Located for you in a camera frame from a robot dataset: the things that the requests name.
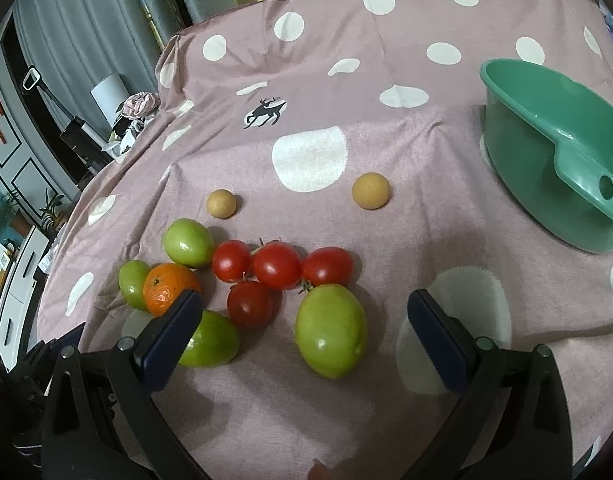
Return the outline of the small tan longan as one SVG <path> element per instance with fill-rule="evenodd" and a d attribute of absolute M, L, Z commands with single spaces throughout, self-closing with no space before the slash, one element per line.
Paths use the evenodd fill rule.
<path fill-rule="evenodd" d="M 228 219 L 237 211 L 236 196 L 224 188 L 213 191 L 207 198 L 207 212 L 216 219 Z"/>

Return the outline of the pink crumpled cloth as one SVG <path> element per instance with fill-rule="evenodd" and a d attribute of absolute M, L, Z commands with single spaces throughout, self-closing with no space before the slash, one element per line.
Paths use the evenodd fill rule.
<path fill-rule="evenodd" d="M 142 119 L 160 105 L 160 98 L 154 92 L 137 92 L 128 96 L 118 105 L 116 111 L 129 120 Z"/>

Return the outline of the green plastic bowl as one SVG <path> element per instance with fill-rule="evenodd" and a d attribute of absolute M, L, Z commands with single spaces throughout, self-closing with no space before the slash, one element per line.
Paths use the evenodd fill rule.
<path fill-rule="evenodd" d="M 485 148 L 511 195 L 564 242 L 613 252 L 613 106 L 530 62 L 494 58 L 480 77 Z"/>

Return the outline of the grey curtain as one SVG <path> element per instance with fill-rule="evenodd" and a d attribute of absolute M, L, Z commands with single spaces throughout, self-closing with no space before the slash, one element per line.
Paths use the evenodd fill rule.
<path fill-rule="evenodd" d="M 19 51 L 71 113 L 108 127 L 93 88 L 118 74 L 129 92 L 157 88 L 154 66 L 169 39 L 244 3 L 260 0 L 16 0 Z"/>

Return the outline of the red tomato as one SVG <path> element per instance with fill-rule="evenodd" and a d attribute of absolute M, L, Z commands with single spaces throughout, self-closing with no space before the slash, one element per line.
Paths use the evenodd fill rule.
<path fill-rule="evenodd" d="M 227 240 L 218 245 L 212 258 L 212 271 L 224 283 L 237 283 L 250 273 L 252 255 L 241 240 Z"/>
<path fill-rule="evenodd" d="M 302 262 L 296 248 L 277 240 L 263 245 L 254 254 L 253 274 L 271 289 L 287 290 L 300 283 Z"/>
<path fill-rule="evenodd" d="M 353 259 L 340 247 L 322 247 L 307 255 L 302 263 L 302 278 L 313 286 L 347 285 L 353 278 Z"/>
<path fill-rule="evenodd" d="M 275 312 L 270 290 L 256 281 L 244 281 L 229 290 L 227 297 L 229 318 L 248 330 L 264 328 L 272 322 Z"/>

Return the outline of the orange tangerine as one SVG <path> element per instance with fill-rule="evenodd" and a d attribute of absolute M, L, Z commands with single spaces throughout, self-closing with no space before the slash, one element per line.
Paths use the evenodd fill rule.
<path fill-rule="evenodd" d="M 143 284 L 146 308 L 160 318 L 185 290 L 201 292 L 196 274 L 179 263 L 159 264 L 150 270 Z"/>

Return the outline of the large green mango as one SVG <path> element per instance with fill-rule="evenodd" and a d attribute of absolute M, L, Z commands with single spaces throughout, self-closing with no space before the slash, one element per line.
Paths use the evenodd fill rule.
<path fill-rule="evenodd" d="M 342 285 L 312 288 L 300 303 L 294 331 L 300 355 L 320 376 L 341 378 L 363 359 L 368 335 L 365 310 Z"/>

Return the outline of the white lamp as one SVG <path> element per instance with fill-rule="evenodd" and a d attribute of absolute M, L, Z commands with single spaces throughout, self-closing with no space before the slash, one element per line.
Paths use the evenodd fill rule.
<path fill-rule="evenodd" d="M 123 79 L 117 73 L 113 73 L 98 82 L 90 90 L 90 94 L 109 126 L 116 123 L 124 101 L 130 96 Z"/>

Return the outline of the pink polka dot cloth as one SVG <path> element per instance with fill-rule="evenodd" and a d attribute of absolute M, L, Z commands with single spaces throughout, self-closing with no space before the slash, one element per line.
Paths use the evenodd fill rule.
<path fill-rule="evenodd" d="M 158 63 L 162 107 L 122 162 L 90 182 L 64 230 L 38 310 L 52 339 L 84 326 L 111 347 L 131 310 L 125 261 L 165 260 L 162 236 L 194 218 L 216 238 L 278 238 L 358 259 L 367 350 L 344 378 L 314 373 L 294 342 L 300 304 L 233 362 L 178 367 L 158 407 L 216 479 L 302 479 L 316 462 L 346 479 L 397 479 L 455 398 L 411 328 L 428 288 L 473 334 L 553 349 L 573 454 L 613 430 L 613 253 L 561 242 L 510 196 L 481 143 L 491 58 L 527 58 L 613 106 L 613 41 L 594 0 L 264 1 L 192 26 Z M 390 200 L 352 197 L 366 172 Z M 228 219 L 207 212 L 224 188 Z"/>

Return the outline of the white cabinet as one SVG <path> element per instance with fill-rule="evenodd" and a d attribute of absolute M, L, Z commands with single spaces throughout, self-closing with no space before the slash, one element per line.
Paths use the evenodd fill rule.
<path fill-rule="evenodd" d="M 36 341 L 36 312 L 46 282 L 38 264 L 49 239 L 30 229 L 0 290 L 0 358 L 10 372 Z"/>

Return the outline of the small green fruit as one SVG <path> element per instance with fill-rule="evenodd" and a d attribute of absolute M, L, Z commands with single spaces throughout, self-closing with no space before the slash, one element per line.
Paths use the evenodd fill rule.
<path fill-rule="evenodd" d="M 151 268 L 142 260 L 130 260 L 119 272 L 120 292 L 125 302 L 139 311 L 147 311 L 143 287 Z"/>

